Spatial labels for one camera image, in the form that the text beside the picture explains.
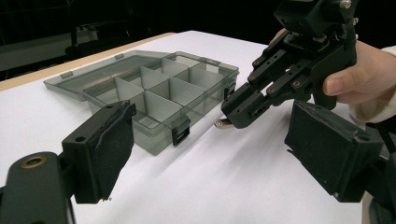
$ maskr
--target white table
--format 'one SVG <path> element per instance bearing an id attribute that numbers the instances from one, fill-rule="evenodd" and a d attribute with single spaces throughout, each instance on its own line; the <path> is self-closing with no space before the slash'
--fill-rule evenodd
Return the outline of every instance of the white table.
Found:
<path id="1" fill-rule="evenodd" d="M 235 65 L 238 88 L 265 47 L 189 31 L 132 49 L 184 51 Z M 91 115 L 86 102 L 47 90 L 47 78 L 0 91 L 0 186 L 14 161 L 39 151 L 61 153 L 64 138 Z M 270 108 L 246 129 L 219 130 L 213 126 L 224 117 L 218 105 L 178 147 L 152 156 L 135 145 L 111 200 L 72 199 L 77 223 L 361 223 L 361 203 L 337 202 L 287 152 L 291 106 Z M 348 117 L 345 105 L 334 111 Z"/>

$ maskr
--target white sleeve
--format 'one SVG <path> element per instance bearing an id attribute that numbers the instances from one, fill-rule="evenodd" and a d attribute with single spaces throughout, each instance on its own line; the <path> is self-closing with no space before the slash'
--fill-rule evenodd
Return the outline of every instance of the white sleeve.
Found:
<path id="1" fill-rule="evenodd" d="M 396 46 L 382 49 L 396 57 Z M 373 100 L 349 106 L 350 114 L 362 122 L 378 123 L 396 115 L 396 92 L 389 101 Z"/>

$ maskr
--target fingernail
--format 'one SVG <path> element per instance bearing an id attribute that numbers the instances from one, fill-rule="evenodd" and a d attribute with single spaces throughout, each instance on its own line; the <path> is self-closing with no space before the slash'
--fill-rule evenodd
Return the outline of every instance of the fingernail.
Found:
<path id="1" fill-rule="evenodd" d="M 326 93 L 329 95 L 336 94 L 343 88 L 343 81 L 340 78 L 334 78 L 326 81 Z"/>

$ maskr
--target transparent gray storage box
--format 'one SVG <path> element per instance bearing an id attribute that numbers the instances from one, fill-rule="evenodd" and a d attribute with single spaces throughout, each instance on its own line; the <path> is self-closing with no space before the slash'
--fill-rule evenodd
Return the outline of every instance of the transparent gray storage box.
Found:
<path id="1" fill-rule="evenodd" d="M 138 51 L 109 60 L 73 72 L 76 80 L 65 76 L 65 83 L 47 80 L 46 86 L 87 100 L 92 113 L 117 101 L 135 103 L 134 142 L 153 155 L 184 140 L 190 126 L 234 90 L 239 74 L 235 66 L 180 51 Z"/>

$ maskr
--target plastic organizer box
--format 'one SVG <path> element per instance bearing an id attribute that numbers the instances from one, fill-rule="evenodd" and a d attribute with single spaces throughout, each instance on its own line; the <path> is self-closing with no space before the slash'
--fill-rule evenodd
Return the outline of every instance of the plastic organizer box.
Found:
<path id="1" fill-rule="evenodd" d="M 135 103 L 134 142 L 153 155 L 177 146 L 235 88 L 238 68 L 185 52 L 133 50 L 45 80 L 48 89 L 87 101 L 91 112 Z"/>

